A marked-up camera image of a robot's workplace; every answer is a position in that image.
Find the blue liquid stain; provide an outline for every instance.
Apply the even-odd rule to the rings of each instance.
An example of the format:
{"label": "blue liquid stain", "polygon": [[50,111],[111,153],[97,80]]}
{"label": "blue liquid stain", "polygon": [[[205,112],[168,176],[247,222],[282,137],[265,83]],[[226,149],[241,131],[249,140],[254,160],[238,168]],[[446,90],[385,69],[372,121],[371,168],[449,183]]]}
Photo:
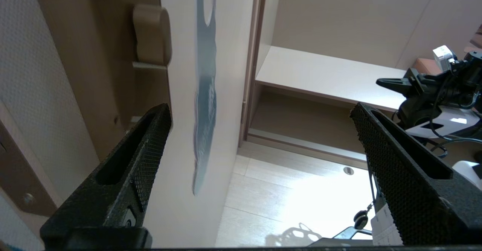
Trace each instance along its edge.
{"label": "blue liquid stain", "polygon": [[204,19],[204,0],[196,0],[196,107],[194,125],[195,169],[192,192],[196,196],[204,182],[216,126],[216,0],[208,25]]}

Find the wooden cabinet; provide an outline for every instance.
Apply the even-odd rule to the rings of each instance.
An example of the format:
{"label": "wooden cabinet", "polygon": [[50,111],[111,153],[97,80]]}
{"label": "wooden cabinet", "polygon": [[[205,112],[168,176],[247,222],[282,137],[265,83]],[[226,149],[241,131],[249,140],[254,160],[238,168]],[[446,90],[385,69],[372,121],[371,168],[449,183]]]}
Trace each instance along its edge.
{"label": "wooden cabinet", "polygon": [[[402,78],[417,58],[431,59],[441,45],[463,54],[482,22],[480,5],[482,0],[259,0],[241,137],[366,167],[351,108],[364,102],[390,116],[405,98],[376,80]],[[471,158],[471,150],[454,151],[453,158]]]}

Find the wall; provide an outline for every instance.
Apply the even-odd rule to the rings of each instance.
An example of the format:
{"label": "wall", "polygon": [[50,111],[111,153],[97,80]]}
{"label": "wall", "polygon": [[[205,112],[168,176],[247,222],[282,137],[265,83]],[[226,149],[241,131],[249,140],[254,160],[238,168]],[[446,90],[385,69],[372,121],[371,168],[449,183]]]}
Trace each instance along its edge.
{"label": "wall", "polygon": [[37,0],[0,0],[0,99],[63,198],[99,164]]}
{"label": "wall", "polygon": [[395,67],[429,0],[279,0],[273,45]]}
{"label": "wall", "polygon": [[258,75],[272,45],[276,14],[278,12],[278,2],[279,0],[265,0],[265,9],[263,12],[263,21],[259,39],[258,61],[256,62],[256,75]]}
{"label": "wall", "polygon": [[153,247],[214,246],[241,121],[253,0],[217,0],[217,124],[203,187],[194,173],[195,0],[161,0],[171,18],[168,66],[174,119],[152,189],[144,226]]}
{"label": "wall", "polygon": [[462,59],[464,48],[482,23],[482,0],[430,0],[397,68],[417,58],[433,59],[432,50],[447,45]]}
{"label": "wall", "polygon": [[406,69],[432,49],[457,54],[482,0],[279,0],[273,45]]}

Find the screw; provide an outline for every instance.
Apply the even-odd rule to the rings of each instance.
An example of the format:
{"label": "screw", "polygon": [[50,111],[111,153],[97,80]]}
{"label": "screw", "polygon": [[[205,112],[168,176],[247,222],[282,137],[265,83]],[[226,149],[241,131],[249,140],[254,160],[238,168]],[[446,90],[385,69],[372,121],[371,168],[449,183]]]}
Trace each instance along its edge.
{"label": "screw", "polygon": [[33,197],[33,195],[29,193],[24,194],[24,203],[26,205],[31,205],[34,201],[35,201],[35,198]]}
{"label": "screw", "polygon": [[345,167],[343,169],[343,172],[345,172],[345,174],[350,175],[350,176],[355,173],[351,167]]}

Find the white wall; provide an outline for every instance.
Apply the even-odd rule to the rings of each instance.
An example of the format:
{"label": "white wall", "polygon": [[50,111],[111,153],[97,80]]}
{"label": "white wall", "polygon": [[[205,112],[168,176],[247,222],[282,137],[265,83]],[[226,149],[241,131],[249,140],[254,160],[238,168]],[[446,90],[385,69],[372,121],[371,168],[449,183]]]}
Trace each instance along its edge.
{"label": "white wall", "polygon": [[463,59],[464,48],[482,23],[482,0],[430,0],[397,68],[417,58],[433,59],[432,50],[447,45]]}
{"label": "white wall", "polygon": [[279,0],[273,45],[406,69],[432,49],[463,49],[482,0]]}
{"label": "white wall", "polygon": [[429,0],[279,0],[273,45],[395,67]]}
{"label": "white wall", "polygon": [[265,0],[263,22],[259,38],[258,62],[256,62],[256,75],[258,74],[263,62],[272,46],[276,14],[278,12],[279,0]]}
{"label": "white wall", "polygon": [[197,196],[194,173],[195,0],[161,0],[171,18],[168,67],[174,125],[149,200],[144,226],[153,247],[214,246],[238,145],[253,0],[217,0],[217,124]]}

